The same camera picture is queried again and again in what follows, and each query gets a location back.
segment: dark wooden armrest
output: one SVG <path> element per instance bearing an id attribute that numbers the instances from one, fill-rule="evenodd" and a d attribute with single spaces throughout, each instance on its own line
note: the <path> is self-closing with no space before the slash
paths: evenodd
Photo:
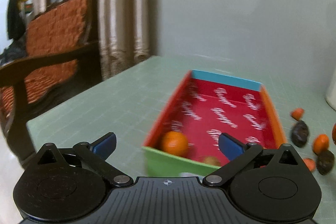
<path id="1" fill-rule="evenodd" d="M 21 58 L 0 68 L 0 87 L 13 86 L 36 69 L 77 59 L 97 47 L 98 42 L 78 46 L 66 52 Z"/>

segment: white wall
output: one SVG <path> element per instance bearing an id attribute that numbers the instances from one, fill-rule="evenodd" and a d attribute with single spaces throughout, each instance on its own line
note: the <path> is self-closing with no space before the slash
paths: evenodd
<path id="1" fill-rule="evenodd" d="M 12 40 L 8 40 L 7 36 L 7 6 L 8 0 L 0 0 L 0 53 L 5 47 L 8 47 Z"/>
<path id="2" fill-rule="evenodd" d="M 266 68 L 324 91 L 336 66 L 336 0 L 150 0 L 159 55 Z"/>

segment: orange cushion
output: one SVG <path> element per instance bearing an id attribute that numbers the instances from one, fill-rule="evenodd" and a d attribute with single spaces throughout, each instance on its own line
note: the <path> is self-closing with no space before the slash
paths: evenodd
<path id="1" fill-rule="evenodd" d="M 85 30 L 86 12 L 87 0 L 69 0 L 31 21 L 26 36 L 28 56 L 55 54 L 76 46 Z M 76 70 L 74 60 L 33 71 L 25 79 L 28 103 L 41 98 L 53 85 L 69 79 Z M 0 108 L 7 117 L 13 108 L 13 88 L 1 88 L 1 94 Z"/>
<path id="2" fill-rule="evenodd" d="M 33 71 L 25 79 L 25 85 L 27 90 L 28 103 L 32 103 L 40 99 L 53 85 L 64 81 L 67 76 L 73 74 L 71 71 L 66 71 L 62 79 L 50 77 L 41 74 L 41 69 Z M 8 117 L 13 109 L 14 93 L 13 87 L 5 87 L 0 89 L 2 94 L 2 107 L 5 117 Z"/>

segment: black jacket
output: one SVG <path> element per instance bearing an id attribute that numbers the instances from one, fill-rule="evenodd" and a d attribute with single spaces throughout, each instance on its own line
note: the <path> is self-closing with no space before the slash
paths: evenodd
<path id="1" fill-rule="evenodd" d="M 19 40 L 26 31 L 26 25 L 20 16 L 19 0 L 9 0 L 7 8 L 8 39 Z"/>

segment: green box side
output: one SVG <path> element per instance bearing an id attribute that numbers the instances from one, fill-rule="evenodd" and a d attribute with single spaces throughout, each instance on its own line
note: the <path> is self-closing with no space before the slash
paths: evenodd
<path id="1" fill-rule="evenodd" d="M 206 176 L 219 168 L 170 155 L 148 146 L 142 148 L 147 159 L 147 174 L 150 177 L 179 177 L 182 172 Z"/>

